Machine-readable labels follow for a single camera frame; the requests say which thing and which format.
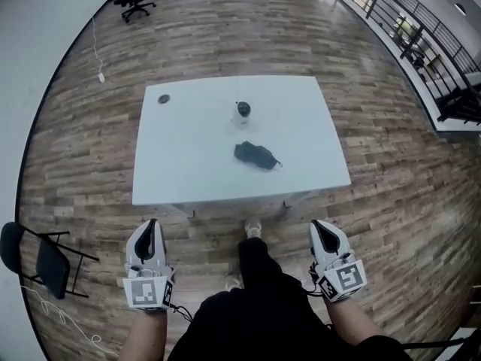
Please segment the white floor edge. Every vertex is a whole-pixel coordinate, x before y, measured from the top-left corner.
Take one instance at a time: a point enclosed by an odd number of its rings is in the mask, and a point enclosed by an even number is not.
[[[347,5],[349,5],[361,19],[376,33],[376,35],[382,41],[384,47],[386,47],[392,55],[396,58],[400,67],[404,70],[406,75],[411,80],[414,88],[417,90],[420,99],[424,103],[425,109],[427,110],[428,116],[431,119],[434,128],[438,132],[454,132],[454,131],[469,131],[469,132],[481,132],[481,124],[476,125],[473,122],[468,122],[464,124],[463,120],[457,119],[447,119],[444,122],[438,122],[437,118],[440,116],[440,112],[437,109],[436,103],[434,102],[427,86],[419,77],[418,73],[414,67],[409,63],[409,61],[404,58],[401,59],[401,50],[394,44],[392,39],[384,32],[384,30],[376,23],[375,20],[369,18],[366,20],[366,12],[364,12],[355,2],[352,0],[342,0]]]

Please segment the black cloth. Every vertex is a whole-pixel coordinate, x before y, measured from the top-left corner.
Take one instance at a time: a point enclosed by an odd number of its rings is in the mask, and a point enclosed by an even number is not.
[[[340,361],[353,356],[410,360],[392,338],[372,337],[357,347],[341,340],[316,316],[301,283],[283,273],[261,239],[241,242],[239,259],[244,289],[221,292],[202,302],[169,361]]]

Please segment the person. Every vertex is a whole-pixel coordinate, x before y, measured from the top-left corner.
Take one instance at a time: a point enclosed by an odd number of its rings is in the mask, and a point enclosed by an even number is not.
[[[411,358],[347,298],[331,303],[329,329],[310,307],[301,282],[283,273],[261,240],[260,223],[246,225],[238,245],[244,288],[202,302],[169,361],[359,359],[405,361]],[[165,311],[139,312],[122,348],[122,361],[161,361],[167,337]]]

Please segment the white table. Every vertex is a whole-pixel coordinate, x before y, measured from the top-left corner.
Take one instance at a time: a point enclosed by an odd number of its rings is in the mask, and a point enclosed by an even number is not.
[[[161,105],[159,97],[169,95]],[[252,108],[239,129],[236,101]],[[268,148],[283,167],[234,157],[236,144]],[[298,193],[351,183],[314,77],[215,77],[146,88],[135,153],[134,205],[173,205]],[[178,205],[188,216],[193,210]]]

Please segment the wooden floor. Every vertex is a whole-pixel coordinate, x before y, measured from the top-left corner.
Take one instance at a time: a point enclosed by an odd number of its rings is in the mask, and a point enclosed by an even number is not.
[[[99,334],[101,346],[119,352],[135,314],[121,287],[125,246],[139,224],[159,219],[177,267],[174,303],[193,313],[237,273],[236,244],[252,212],[265,218],[272,256],[310,286],[307,222],[320,218],[343,228],[364,260],[369,284],[358,301],[388,334],[402,342],[451,335],[481,265],[475,141],[446,140],[432,131],[394,59],[336,0],[150,1],[158,4],[151,16],[128,25],[118,6],[95,18],[103,84],[92,26],[80,36],[47,96],[26,163],[20,222],[40,232],[68,229],[71,238],[61,243],[100,258],[86,260],[80,272],[77,286],[90,298],[56,301],[42,287],[27,286],[68,312],[89,337]],[[315,76],[352,186],[287,212],[275,198],[204,205],[192,221],[163,207],[132,206],[145,87],[236,74]],[[34,271],[36,250],[25,238],[27,273]],[[52,360],[115,358],[62,325],[54,311],[45,316],[32,294],[29,304]],[[321,299],[312,306],[326,319]],[[169,316],[168,351],[185,330],[182,317]],[[436,352],[411,354],[424,360]]]

